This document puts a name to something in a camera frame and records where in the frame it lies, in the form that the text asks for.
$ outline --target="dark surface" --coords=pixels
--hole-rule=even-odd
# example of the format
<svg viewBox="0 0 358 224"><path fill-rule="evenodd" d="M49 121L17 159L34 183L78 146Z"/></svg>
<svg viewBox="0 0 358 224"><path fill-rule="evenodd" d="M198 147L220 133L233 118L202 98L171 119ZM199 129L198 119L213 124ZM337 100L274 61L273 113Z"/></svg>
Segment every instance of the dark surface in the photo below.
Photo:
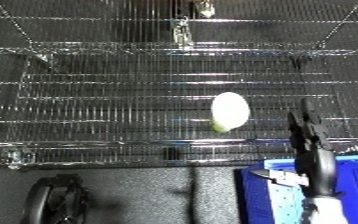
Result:
<svg viewBox="0 0 358 224"><path fill-rule="evenodd" d="M78 173L93 194L88 223L240 223L234 170L197 168L194 210L189 212L190 168L11 171L0 167L0 223L18 223L30 187L41 177Z"/></svg>

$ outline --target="wire frame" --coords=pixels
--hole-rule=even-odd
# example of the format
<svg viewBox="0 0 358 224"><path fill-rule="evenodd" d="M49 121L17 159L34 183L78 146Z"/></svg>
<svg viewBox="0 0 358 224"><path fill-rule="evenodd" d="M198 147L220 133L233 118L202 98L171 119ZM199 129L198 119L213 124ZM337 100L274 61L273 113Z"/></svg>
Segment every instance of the wire frame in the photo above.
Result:
<svg viewBox="0 0 358 224"><path fill-rule="evenodd" d="M0 0L0 161L239 165L291 158L286 114L318 108L338 153L358 145L358 1ZM177 9L194 41L173 41ZM210 126L215 96L251 118Z"/></svg>

